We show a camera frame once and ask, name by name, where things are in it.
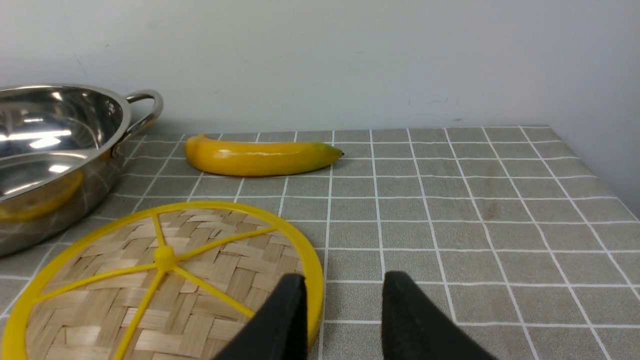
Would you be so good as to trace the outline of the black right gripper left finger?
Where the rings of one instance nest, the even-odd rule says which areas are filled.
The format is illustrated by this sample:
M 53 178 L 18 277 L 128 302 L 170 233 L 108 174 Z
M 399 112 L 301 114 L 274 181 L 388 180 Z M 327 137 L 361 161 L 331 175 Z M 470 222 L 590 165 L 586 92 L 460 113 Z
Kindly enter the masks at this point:
M 307 290 L 302 275 L 282 276 L 274 291 L 215 360 L 306 360 Z

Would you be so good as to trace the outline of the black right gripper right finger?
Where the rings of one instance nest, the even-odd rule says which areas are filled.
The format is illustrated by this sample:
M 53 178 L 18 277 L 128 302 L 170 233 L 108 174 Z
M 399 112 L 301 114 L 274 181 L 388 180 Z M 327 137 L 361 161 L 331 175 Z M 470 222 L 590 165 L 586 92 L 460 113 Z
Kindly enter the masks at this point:
M 382 285 L 385 360 L 494 360 L 446 316 L 403 271 L 386 272 Z

